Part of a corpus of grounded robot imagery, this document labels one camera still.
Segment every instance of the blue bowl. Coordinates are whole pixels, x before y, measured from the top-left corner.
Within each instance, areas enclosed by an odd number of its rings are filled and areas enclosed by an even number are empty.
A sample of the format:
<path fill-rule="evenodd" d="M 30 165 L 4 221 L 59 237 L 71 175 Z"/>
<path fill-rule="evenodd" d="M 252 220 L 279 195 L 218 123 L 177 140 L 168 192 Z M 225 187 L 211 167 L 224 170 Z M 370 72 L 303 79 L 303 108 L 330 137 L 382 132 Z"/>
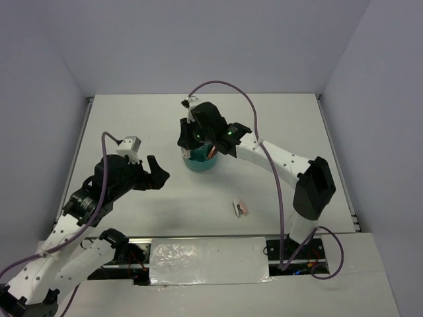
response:
<path fill-rule="evenodd" d="M 195 172 L 204 172 L 215 166 L 219 153 L 216 153 L 210 160 L 207 158 L 212 147 L 212 145 L 204 145 L 199 149 L 191 150 L 191 157 L 184 158 L 186 167 Z"/>

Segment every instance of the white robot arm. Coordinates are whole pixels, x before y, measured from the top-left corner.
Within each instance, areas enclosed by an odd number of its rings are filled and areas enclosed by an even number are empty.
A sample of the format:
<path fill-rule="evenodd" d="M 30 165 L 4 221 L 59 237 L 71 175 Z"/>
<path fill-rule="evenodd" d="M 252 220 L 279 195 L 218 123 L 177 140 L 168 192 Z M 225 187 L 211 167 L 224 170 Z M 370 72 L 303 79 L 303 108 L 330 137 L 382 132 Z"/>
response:
<path fill-rule="evenodd" d="M 227 123 L 211 102 L 191 107 L 188 118 L 180 120 L 180 127 L 178 145 L 186 154 L 204 143 L 211 143 L 216 151 L 224 155 L 229 154 L 272 171 L 261 146 L 264 145 L 272 157 L 278 176 L 295 190 L 293 206 L 297 212 L 289 238 L 301 244 L 310 235 L 336 191 L 325 159 L 317 157 L 311 160 L 267 141 L 257 140 L 248 127 L 240 123 Z"/>
<path fill-rule="evenodd" d="M 60 302 L 78 284 L 97 268 L 110 262 L 116 252 L 128 243 L 128 238 L 115 229 L 104 231 L 82 254 L 69 262 L 80 242 L 87 237 L 103 217 L 113 209 L 113 203 L 130 190 L 159 190 L 169 173 L 157 164 L 155 157 L 147 160 L 151 173 L 144 171 L 137 157 L 141 141 L 126 137 L 119 141 L 118 155 L 107 155 L 108 168 L 103 160 L 95 166 L 93 176 L 87 178 L 81 189 L 72 194 L 63 207 L 63 213 L 45 243 L 33 260 L 6 285 L 0 285 L 0 308 L 12 317 L 52 317 Z M 91 225 L 75 240 L 81 228 L 89 225 L 102 192 L 103 175 L 106 175 L 104 200 L 99 214 Z M 48 250 L 71 241 L 54 253 Z"/>

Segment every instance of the cable connector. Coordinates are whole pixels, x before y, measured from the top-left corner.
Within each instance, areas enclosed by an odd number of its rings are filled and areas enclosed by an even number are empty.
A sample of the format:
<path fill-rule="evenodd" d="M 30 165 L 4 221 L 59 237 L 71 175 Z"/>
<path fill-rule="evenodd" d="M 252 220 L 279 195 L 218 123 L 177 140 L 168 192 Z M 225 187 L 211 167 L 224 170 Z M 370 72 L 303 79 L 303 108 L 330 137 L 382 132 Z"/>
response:
<path fill-rule="evenodd" d="M 187 101 L 187 99 L 184 99 L 181 104 L 184 106 L 184 108 L 189 109 L 190 108 L 190 103 L 189 101 Z"/>
<path fill-rule="evenodd" d="M 55 261 L 57 261 L 57 260 L 59 259 L 59 257 L 58 257 L 58 255 L 57 255 L 57 254 L 55 254 L 55 253 L 49 253 L 49 252 L 48 252 L 48 249 L 43 249 L 43 248 L 41 248 L 41 249 L 38 251 L 38 254 L 40 255 L 40 257 L 41 257 L 41 258 L 52 258 L 52 259 L 54 259 Z"/>
<path fill-rule="evenodd" d="M 259 137 L 257 141 L 254 142 L 254 145 L 252 146 L 252 150 L 253 151 L 257 150 L 260 144 L 262 143 L 263 143 L 263 138 Z"/>
<path fill-rule="evenodd" d="M 190 109 L 191 101 L 198 101 L 198 98 L 195 96 L 188 96 L 183 101 L 181 101 L 181 104 L 184 106 L 184 108 Z"/>

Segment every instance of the gray wall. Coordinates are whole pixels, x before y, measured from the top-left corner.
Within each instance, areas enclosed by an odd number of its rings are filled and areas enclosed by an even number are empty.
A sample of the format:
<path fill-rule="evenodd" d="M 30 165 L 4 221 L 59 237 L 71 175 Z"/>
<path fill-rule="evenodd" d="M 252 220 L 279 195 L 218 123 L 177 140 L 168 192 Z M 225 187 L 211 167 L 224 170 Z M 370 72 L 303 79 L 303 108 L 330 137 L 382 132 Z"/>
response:
<path fill-rule="evenodd" d="M 0 0 L 0 267 L 53 225 L 86 102 L 30 6 Z"/>
<path fill-rule="evenodd" d="M 371 0 L 323 108 L 401 316 L 421 316 L 423 1 Z"/>
<path fill-rule="evenodd" d="M 210 79 L 322 92 L 369 0 L 30 2 L 94 95 L 180 93 Z"/>

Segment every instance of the white tabletop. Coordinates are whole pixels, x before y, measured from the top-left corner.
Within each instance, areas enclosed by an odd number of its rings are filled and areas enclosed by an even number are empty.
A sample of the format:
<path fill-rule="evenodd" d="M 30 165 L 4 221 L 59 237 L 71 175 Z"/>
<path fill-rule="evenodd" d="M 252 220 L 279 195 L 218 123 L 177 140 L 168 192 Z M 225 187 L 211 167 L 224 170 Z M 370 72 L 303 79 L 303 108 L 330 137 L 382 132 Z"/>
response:
<path fill-rule="evenodd" d="M 94 235 L 110 227 L 127 236 L 215 236 L 278 234 L 279 214 L 273 176 L 249 162 L 220 155 L 212 170 L 198 174 L 188 170 L 176 145 L 179 119 L 186 116 L 180 101 L 185 95 L 97 95 L 77 155 L 66 201 L 94 172 L 101 159 L 100 136 L 108 131 L 117 138 L 141 139 L 139 157 L 148 169 L 147 155 L 155 155 L 171 177 L 159 191 L 132 191 L 114 204 Z M 238 94 L 199 94 L 213 102 L 228 122 L 253 127 L 251 109 Z M 290 152 L 327 159 L 336 193 L 319 223 L 334 232 L 354 232 L 350 210 L 336 169 L 319 106 L 313 94 L 251 94 L 258 112 L 262 138 Z M 116 146 L 108 141 L 108 152 Z M 282 184 L 286 223 L 293 190 Z M 250 215 L 236 218 L 232 197 L 247 204 Z"/>
<path fill-rule="evenodd" d="M 310 275 L 280 276 L 249 285 L 133 286 L 129 280 L 86 281 L 67 317 L 91 316 L 343 316 L 399 317 L 371 234 L 340 234 L 344 269 L 334 279 Z M 324 236 L 329 268 L 339 250 Z M 69 297 L 59 307 L 57 316 Z"/>

